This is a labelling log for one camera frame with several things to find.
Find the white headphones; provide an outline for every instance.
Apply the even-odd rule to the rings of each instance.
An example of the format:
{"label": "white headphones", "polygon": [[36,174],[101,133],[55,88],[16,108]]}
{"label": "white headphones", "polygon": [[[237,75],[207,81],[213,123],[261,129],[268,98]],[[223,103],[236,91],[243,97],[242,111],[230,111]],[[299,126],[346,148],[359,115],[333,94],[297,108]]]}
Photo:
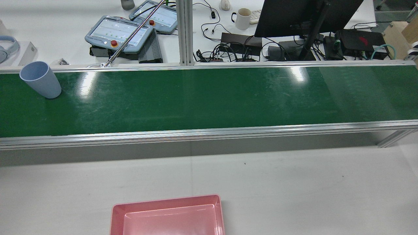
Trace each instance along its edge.
{"label": "white headphones", "polygon": [[16,41],[14,37],[10,37],[10,36],[0,36],[0,41],[13,42],[13,45],[7,49],[4,49],[4,47],[0,46],[0,63],[1,63],[5,61],[7,57],[10,56],[13,52],[19,49],[19,43],[18,41]]}

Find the monitor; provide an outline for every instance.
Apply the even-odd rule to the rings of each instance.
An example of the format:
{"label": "monitor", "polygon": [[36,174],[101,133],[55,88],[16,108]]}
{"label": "monitor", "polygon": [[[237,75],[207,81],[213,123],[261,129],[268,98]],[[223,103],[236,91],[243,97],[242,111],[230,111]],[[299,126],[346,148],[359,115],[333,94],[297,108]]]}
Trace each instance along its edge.
{"label": "monitor", "polygon": [[343,29],[362,2],[363,0],[265,0],[254,36],[264,38],[308,35],[304,45],[297,51],[297,56],[288,55],[287,59],[312,60],[314,57],[310,48],[316,35]]}

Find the white box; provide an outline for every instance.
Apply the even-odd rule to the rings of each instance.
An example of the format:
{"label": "white box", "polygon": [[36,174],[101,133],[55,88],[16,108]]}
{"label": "white box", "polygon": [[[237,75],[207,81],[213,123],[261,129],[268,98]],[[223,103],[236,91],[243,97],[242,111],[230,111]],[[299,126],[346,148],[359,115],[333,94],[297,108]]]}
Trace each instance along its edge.
{"label": "white box", "polygon": [[[33,62],[38,50],[29,41],[19,41],[19,50],[12,53],[0,66],[24,66]],[[12,42],[0,41],[0,46],[8,48]]]}
{"label": "white box", "polygon": [[1,20],[0,20],[0,35],[10,36],[9,30],[6,28],[6,26],[3,24]]}

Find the keyboard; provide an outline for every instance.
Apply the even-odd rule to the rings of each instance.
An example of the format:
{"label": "keyboard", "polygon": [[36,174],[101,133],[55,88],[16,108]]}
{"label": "keyboard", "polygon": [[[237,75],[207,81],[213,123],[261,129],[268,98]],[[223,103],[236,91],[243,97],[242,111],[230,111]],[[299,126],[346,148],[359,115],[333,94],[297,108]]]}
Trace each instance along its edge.
{"label": "keyboard", "polygon": [[254,10],[254,11],[251,12],[250,24],[257,24],[258,23],[258,19],[260,18],[260,13],[261,13],[261,9],[260,10]]}

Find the coffee mug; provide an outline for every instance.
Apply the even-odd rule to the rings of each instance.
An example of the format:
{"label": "coffee mug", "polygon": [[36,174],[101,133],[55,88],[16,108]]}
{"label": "coffee mug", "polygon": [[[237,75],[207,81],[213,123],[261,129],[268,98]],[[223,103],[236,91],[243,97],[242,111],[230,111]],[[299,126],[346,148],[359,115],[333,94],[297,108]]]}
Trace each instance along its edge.
{"label": "coffee mug", "polygon": [[[233,15],[237,15],[237,19],[232,19]],[[250,26],[251,11],[246,8],[241,8],[238,13],[234,12],[231,15],[231,20],[235,23],[235,26],[240,30],[246,30]]]}

